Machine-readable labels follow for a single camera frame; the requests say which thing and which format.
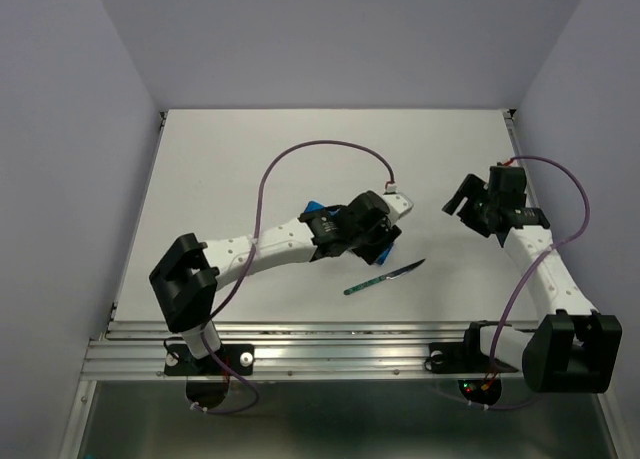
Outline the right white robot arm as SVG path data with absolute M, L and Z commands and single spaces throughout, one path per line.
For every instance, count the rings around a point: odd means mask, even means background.
M 496 322 L 469 325 L 451 351 L 432 358 L 438 373 L 519 371 L 534 393 L 590 393 L 608 390 L 622 326 L 600 313 L 581 292 L 559 253 L 544 212 L 527 204 L 521 167 L 496 165 L 488 180 L 469 174 L 444 205 L 448 215 L 484 237 L 495 236 L 521 274 L 507 301 L 522 291 L 534 303 L 538 326 L 516 329 L 505 310 Z

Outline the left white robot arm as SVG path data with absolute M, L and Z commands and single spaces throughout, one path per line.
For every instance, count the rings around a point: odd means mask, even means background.
M 347 205 L 304 212 L 256 237 L 200 241 L 178 237 L 149 275 L 170 332 L 188 348 L 199 372 L 215 371 L 222 343 L 212 322 L 218 290 L 244 277 L 289 264 L 311 263 L 351 253 L 372 265 L 399 237 L 399 220 L 413 209 L 400 192 L 358 195 Z

